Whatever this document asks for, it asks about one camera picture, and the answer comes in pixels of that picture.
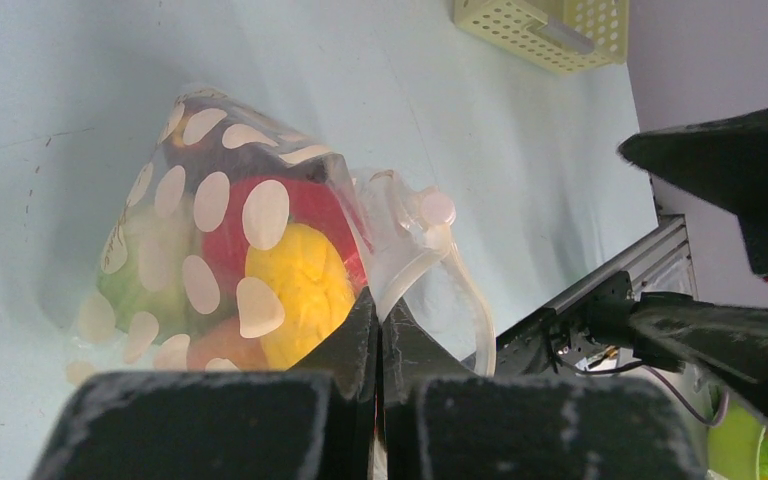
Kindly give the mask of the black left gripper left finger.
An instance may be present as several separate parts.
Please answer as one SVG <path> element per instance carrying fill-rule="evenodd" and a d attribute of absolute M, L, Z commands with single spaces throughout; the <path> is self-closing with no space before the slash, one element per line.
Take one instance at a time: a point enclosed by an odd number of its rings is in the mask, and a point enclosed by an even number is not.
<path fill-rule="evenodd" d="M 36 479 L 368 479 L 378 321 L 345 322 L 278 372 L 98 374 L 70 398 Z"/>

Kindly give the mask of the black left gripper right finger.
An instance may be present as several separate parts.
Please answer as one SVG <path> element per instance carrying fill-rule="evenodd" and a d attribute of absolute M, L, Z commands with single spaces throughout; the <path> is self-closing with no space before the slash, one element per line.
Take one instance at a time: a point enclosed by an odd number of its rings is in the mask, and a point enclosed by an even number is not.
<path fill-rule="evenodd" d="M 382 325 L 391 479 L 701 479 L 677 408 L 634 376 L 481 377 L 399 303 Z"/>

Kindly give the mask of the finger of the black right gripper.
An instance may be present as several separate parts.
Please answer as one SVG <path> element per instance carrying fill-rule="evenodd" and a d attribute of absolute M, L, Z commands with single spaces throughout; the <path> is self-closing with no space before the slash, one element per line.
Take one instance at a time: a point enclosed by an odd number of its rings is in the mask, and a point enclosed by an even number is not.
<path fill-rule="evenodd" d="M 768 275 L 768 108 L 638 133 L 618 152 L 630 164 L 734 214 L 752 272 Z"/>
<path fill-rule="evenodd" d="M 644 295 L 630 327 L 713 376 L 768 426 L 768 309 Z"/>

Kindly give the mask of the orange red toy fruit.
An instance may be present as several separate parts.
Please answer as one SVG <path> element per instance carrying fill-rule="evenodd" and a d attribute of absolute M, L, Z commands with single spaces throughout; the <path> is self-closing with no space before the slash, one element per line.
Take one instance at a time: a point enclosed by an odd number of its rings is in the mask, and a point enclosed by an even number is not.
<path fill-rule="evenodd" d="M 190 344 L 187 368 L 204 370 L 208 362 L 215 358 L 227 359 L 243 371 L 269 368 L 260 340 L 242 337 L 236 316 L 220 322 Z"/>

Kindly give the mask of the clear zip top bag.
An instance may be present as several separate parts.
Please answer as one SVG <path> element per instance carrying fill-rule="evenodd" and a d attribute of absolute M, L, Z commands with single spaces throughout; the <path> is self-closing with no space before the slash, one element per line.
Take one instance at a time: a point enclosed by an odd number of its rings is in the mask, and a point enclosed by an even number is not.
<path fill-rule="evenodd" d="M 179 96 L 100 253 L 65 376 L 287 370 L 369 299 L 406 308 L 467 369 L 495 371 L 491 309 L 454 201 L 205 88 Z"/>

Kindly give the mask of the red toy pepper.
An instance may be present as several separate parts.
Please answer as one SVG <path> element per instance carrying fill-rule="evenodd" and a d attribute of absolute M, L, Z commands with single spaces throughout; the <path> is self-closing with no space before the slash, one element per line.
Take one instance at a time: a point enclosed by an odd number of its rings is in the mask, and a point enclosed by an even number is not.
<path fill-rule="evenodd" d="M 291 223 L 308 225 L 331 241 L 354 289 L 367 283 L 349 221 L 324 184 L 277 176 L 231 183 L 215 172 L 196 191 L 193 218 L 202 232 L 201 256 L 222 291 L 231 291 L 243 278 L 249 248 L 274 247 Z"/>

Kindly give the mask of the dark purple toy fruit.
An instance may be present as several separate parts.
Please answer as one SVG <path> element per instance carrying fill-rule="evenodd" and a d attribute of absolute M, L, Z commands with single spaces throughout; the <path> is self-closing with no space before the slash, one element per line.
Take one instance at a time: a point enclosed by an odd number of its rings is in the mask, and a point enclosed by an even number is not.
<path fill-rule="evenodd" d="M 231 183 L 254 176 L 324 183 L 329 178 L 329 166 L 338 157 L 326 152 L 315 154 L 310 160 L 299 164 L 291 164 L 283 160 L 279 152 L 288 143 L 272 146 L 269 137 L 248 141 L 238 147 L 226 147 L 222 138 L 229 128 L 237 124 L 237 119 L 231 115 L 221 119 L 201 140 L 187 145 L 183 141 L 186 124 L 196 114 L 219 104 L 213 100 L 197 99 L 186 100 L 183 105 L 182 119 L 160 146 L 169 167 L 184 168 L 185 191 L 188 193 L 194 194 L 201 182 L 216 171 L 225 173 Z"/>

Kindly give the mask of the green toy cabbage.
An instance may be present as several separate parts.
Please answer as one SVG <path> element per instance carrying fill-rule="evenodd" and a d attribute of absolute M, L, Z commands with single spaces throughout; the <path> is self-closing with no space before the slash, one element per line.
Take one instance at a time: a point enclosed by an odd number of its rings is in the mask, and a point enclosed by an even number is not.
<path fill-rule="evenodd" d="M 159 339 L 189 329 L 192 307 L 184 293 L 182 266 L 198 252 L 199 239 L 188 208 L 163 218 L 152 206 L 125 212 L 105 245 L 97 280 L 119 330 L 128 331 L 139 312 L 157 319 Z"/>

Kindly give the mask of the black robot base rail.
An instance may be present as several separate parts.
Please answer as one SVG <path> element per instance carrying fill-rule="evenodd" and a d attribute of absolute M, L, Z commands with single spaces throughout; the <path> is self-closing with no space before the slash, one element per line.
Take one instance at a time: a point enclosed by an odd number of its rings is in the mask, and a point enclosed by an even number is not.
<path fill-rule="evenodd" d="M 641 362 L 680 373 L 685 364 L 637 336 L 632 311 L 651 292 L 696 298 L 686 221 L 669 215 L 659 226 L 496 339 L 498 377 L 618 369 Z"/>

